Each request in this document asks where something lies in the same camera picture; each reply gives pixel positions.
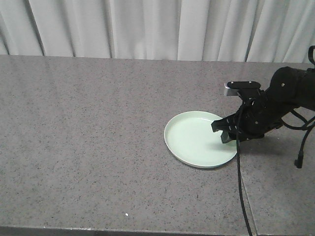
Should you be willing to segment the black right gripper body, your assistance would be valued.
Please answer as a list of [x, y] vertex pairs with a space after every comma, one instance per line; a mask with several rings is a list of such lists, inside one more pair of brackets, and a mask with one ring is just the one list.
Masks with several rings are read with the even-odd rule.
[[282, 127], [282, 105], [269, 89], [256, 89], [254, 97], [249, 97], [242, 89], [238, 95], [242, 105], [235, 118], [236, 140], [260, 139], [269, 131]]

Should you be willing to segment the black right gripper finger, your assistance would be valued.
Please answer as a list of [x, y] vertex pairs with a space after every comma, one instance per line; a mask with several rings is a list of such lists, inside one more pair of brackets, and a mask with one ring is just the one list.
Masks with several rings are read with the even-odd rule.
[[231, 141], [235, 141], [237, 140], [237, 135], [238, 135], [238, 138], [240, 139], [241, 136], [243, 135], [243, 133], [237, 133], [237, 132], [228, 132], [228, 131], [223, 131], [222, 134], [221, 134], [221, 142], [223, 144], [227, 144]]
[[236, 112], [225, 118], [215, 120], [211, 123], [211, 128], [213, 132], [224, 131], [228, 133], [236, 133], [241, 131], [239, 122], [240, 112]]

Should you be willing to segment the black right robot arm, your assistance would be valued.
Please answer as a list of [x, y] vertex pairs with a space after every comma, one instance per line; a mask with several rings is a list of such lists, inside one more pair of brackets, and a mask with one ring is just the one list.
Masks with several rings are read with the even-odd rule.
[[295, 108], [315, 109], [315, 71], [282, 67], [272, 76], [269, 87], [261, 90], [254, 81], [228, 82], [226, 95], [239, 96], [243, 104], [230, 116], [214, 121], [222, 143], [238, 139], [259, 139], [283, 125], [282, 117]]

